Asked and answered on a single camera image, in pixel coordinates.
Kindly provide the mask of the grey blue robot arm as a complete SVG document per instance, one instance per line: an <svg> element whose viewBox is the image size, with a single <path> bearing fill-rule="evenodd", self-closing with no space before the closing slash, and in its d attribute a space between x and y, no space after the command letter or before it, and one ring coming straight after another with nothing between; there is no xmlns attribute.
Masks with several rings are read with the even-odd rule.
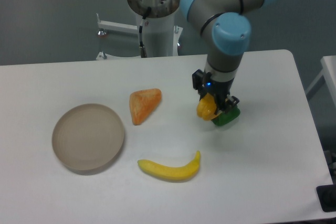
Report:
<svg viewBox="0 0 336 224"><path fill-rule="evenodd" d="M197 114L211 120L228 113L239 103L230 88L250 41L251 26L245 14L274 0L127 0L140 16L138 27L141 57L146 57L149 41L144 39L145 24L166 18L180 10L209 46L203 70L192 75L199 94Z"/></svg>

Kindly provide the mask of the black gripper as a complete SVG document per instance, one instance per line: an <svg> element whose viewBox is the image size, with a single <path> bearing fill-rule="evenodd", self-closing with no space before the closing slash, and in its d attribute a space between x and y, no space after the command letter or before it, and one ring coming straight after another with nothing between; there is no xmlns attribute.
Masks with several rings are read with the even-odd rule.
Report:
<svg viewBox="0 0 336 224"><path fill-rule="evenodd" d="M199 101L207 100L209 94L214 97L216 114L227 114L240 102L239 98L229 95L233 79L225 82L216 81L210 72L198 69L192 74L192 83L193 89L197 90L199 95Z"/></svg>

